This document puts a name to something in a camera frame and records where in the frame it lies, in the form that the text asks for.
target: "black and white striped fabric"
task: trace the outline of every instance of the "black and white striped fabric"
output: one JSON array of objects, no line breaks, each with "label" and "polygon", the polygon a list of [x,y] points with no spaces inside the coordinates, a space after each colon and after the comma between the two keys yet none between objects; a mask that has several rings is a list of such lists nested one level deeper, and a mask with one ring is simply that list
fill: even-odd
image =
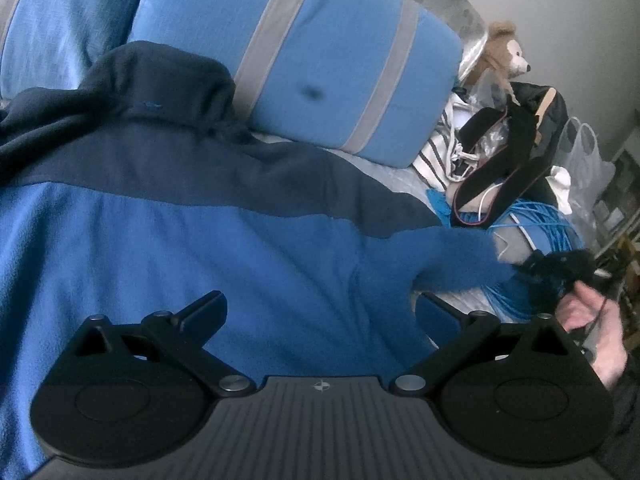
[{"label": "black and white striped fabric", "polygon": [[456,138],[454,114],[457,110],[473,114],[471,105],[452,93],[431,137],[414,160],[413,166],[429,187],[444,192],[451,182],[460,182],[477,166],[479,157],[464,153]]}]

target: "black sleeve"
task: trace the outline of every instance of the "black sleeve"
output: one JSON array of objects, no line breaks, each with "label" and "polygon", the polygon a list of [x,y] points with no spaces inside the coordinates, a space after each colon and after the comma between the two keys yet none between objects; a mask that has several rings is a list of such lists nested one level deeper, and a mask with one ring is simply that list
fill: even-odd
[{"label": "black sleeve", "polygon": [[640,368],[631,355],[611,394],[613,427],[595,458],[619,480],[640,479]]}]

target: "wall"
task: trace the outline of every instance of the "wall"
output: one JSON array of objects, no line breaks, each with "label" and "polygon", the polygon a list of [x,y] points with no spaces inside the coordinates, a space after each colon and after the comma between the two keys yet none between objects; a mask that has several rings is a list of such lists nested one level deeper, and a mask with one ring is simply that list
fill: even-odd
[{"label": "wall", "polygon": [[606,154],[631,131],[640,103],[640,0],[471,0],[487,22],[511,20],[532,72],[570,114],[594,127]]}]

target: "stuffed animal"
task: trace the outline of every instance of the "stuffed animal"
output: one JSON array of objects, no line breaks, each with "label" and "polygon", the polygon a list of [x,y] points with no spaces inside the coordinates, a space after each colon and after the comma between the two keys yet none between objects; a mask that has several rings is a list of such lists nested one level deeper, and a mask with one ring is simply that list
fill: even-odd
[{"label": "stuffed animal", "polygon": [[465,86],[473,86],[488,68],[495,70],[498,81],[517,103],[509,80],[529,72],[531,66],[524,59],[513,23],[494,22],[489,25],[489,38],[478,63],[466,78]]}]

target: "white circular logo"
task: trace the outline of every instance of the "white circular logo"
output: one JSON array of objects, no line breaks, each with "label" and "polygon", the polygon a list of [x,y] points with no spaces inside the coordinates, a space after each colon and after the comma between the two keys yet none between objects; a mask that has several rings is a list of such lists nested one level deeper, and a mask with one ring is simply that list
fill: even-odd
[{"label": "white circular logo", "polygon": [[314,388],[319,392],[324,392],[325,390],[328,390],[330,387],[331,385],[325,381],[318,381],[316,384],[314,384]]}]

